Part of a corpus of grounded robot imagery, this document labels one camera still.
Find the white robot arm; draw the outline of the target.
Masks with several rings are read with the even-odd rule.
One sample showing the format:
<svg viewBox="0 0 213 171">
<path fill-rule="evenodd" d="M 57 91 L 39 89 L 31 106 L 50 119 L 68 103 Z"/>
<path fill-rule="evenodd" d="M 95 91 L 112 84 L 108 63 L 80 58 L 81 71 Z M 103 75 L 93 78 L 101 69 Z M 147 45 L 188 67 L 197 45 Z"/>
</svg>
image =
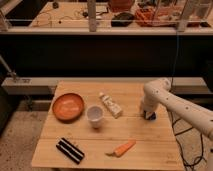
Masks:
<svg viewBox="0 0 213 171">
<path fill-rule="evenodd" d="M 171 82 L 167 78 L 144 84 L 142 98 L 144 118 L 150 119 L 161 104 L 213 141 L 213 111 L 170 93 L 170 89 Z"/>
</svg>

